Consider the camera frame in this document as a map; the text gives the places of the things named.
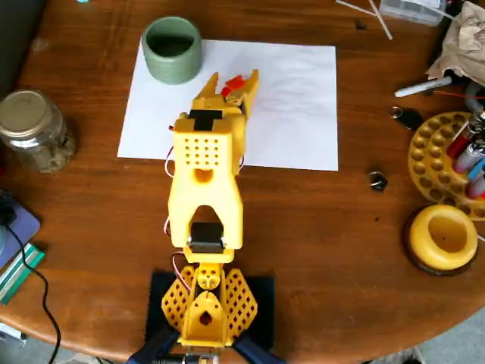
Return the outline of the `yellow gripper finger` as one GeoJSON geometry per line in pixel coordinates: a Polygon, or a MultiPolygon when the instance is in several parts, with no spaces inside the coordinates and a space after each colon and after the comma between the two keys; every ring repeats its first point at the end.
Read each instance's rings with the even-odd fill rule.
{"type": "Polygon", "coordinates": [[[203,86],[202,90],[198,94],[198,98],[206,99],[206,98],[211,98],[212,96],[215,96],[216,89],[217,89],[217,82],[218,82],[218,72],[215,72],[211,75],[210,79],[203,86]]]}
{"type": "Polygon", "coordinates": [[[246,80],[242,92],[242,109],[245,115],[250,115],[259,88],[259,71],[254,69],[246,80]]]}

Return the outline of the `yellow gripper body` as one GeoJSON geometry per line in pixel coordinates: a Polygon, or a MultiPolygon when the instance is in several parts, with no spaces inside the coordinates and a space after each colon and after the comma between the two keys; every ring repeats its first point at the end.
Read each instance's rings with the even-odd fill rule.
{"type": "Polygon", "coordinates": [[[195,126],[212,126],[214,121],[222,120],[228,114],[246,114],[243,99],[238,96],[222,95],[194,99],[189,112],[189,119],[195,126]]]}

